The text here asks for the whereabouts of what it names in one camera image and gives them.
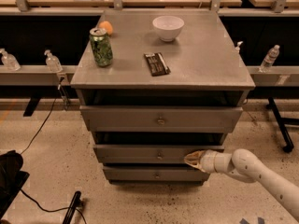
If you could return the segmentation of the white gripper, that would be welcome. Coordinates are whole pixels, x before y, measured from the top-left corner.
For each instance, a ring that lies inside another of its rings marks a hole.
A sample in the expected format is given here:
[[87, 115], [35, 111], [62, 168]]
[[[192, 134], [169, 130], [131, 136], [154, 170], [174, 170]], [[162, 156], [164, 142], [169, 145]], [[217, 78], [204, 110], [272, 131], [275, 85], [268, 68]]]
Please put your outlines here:
[[184, 161], [194, 169], [204, 173], [228, 174], [234, 169], [232, 155], [213, 150], [197, 150], [187, 154]]

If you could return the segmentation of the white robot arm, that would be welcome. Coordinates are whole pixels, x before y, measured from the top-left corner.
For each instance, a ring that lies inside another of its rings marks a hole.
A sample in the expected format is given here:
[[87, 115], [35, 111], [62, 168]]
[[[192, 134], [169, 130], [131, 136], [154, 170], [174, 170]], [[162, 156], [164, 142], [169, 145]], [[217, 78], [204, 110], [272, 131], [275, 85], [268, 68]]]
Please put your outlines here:
[[299, 221], [299, 187], [266, 167], [252, 152], [237, 149], [233, 153], [197, 150], [184, 162], [201, 172], [225, 174], [232, 179], [259, 182], [297, 221]]

